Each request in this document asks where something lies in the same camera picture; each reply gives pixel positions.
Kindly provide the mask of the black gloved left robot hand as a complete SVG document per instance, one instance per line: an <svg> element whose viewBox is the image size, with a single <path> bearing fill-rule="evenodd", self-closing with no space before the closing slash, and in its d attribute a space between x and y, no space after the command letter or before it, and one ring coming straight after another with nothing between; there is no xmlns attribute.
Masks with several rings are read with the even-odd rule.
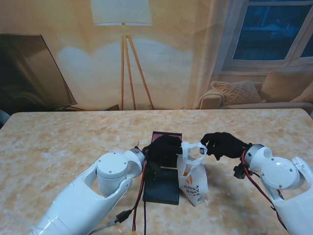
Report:
<svg viewBox="0 0 313 235"><path fill-rule="evenodd" d="M182 154L181 143L179 137L162 135L144 147L142 152L150 164L176 168L178 155Z"/></svg>

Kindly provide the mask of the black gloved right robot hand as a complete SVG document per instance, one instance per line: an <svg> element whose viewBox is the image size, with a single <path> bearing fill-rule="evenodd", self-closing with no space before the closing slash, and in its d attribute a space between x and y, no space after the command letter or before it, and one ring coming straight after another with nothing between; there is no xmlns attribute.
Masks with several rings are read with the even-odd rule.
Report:
<svg viewBox="0 0 313 235"><path fill-rule="evenodd" d="M231 159L240 158L244 151L252 147L252 144L247 144L227 132L205 134L201 144L206 146L207 155L214 155L217 161L223 156Z"/></svg>

